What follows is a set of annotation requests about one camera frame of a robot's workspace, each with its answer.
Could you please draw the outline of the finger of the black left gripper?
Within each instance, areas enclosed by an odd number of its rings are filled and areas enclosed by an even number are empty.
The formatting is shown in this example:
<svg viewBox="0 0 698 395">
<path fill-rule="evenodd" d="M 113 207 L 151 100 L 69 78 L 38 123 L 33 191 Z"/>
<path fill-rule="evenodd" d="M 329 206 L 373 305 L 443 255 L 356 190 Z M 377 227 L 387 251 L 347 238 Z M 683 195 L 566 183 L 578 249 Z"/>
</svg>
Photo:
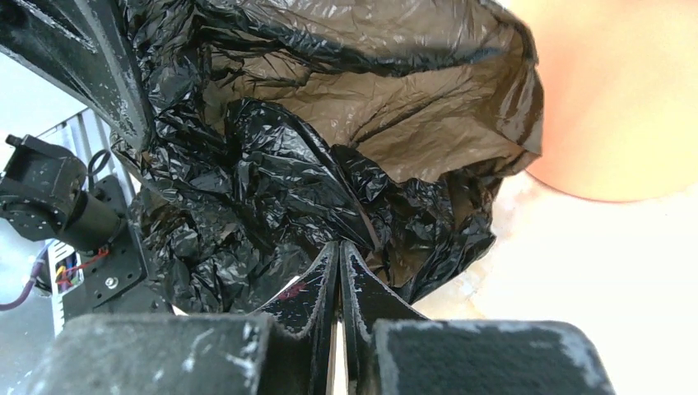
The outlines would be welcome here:
<svg viewBox="0 0 698 395">
<path fill-rule="evenodd" d="M 116 1 L 3 1 L 1 51 L 93 109 L 131 147 L 154 130 Z"/>
</svg>

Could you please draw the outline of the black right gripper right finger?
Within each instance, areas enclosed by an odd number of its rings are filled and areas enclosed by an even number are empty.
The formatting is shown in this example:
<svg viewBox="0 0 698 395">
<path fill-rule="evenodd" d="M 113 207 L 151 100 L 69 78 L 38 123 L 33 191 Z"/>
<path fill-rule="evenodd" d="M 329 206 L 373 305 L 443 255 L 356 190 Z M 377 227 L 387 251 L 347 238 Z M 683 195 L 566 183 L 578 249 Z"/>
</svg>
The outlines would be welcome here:
<svg viewBox="0 0 698 395">
<path fill-rule="evenodd" d="M 340 246 L 351 394 L 612 394 L 598 351 L 559 321 L 432 320 Z"/>
</svg>

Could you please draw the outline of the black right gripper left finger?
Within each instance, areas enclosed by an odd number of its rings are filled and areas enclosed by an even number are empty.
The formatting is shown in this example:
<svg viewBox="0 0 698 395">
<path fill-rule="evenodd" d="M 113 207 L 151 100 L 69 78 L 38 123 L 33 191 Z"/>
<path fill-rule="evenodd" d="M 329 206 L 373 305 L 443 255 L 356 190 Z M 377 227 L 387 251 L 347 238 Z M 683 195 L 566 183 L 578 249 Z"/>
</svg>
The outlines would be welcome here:
<svg viewBox="0 0 698 395">
<path fill-rule="evenodd" d="M 250 314 L 92 314 L 40 359 L 29 394 L 328 394 L 339 245 Z"/>
</svg>

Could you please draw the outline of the black trash bag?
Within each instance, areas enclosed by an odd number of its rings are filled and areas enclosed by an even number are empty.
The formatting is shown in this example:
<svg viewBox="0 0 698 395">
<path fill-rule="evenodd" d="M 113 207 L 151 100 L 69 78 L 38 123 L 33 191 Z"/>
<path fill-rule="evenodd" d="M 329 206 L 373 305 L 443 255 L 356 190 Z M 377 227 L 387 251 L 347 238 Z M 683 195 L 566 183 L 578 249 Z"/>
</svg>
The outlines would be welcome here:
<svg viewBox="0 0 698 395">
<path fill-rule="evenodd" d="M 493 1 L 122 1 L 154 116 L 133 204 L 149 286 L 243 313 L 352 242 L 408 302 L 495 243 L 541 153 L 531 30 Z"/>
</svg>

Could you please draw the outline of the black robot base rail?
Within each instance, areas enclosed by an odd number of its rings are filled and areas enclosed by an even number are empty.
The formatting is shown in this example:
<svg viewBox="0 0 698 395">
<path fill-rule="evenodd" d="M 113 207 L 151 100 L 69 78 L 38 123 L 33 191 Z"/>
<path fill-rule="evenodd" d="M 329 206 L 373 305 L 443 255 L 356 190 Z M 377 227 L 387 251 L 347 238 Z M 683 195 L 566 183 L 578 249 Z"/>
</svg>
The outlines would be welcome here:
<svg viewBox="0 0 698 395">
<path fill-rule="evenodd" d="M 84 314 L 173 310 L 147 285 L 152 266 L 129 212 L 136 190 L 109 135 L 85 109 L 36 137 L 5 141 L 1 221 L 45 246 L 33 276 L 49 290 L 55 332 Z"/>
</svg>

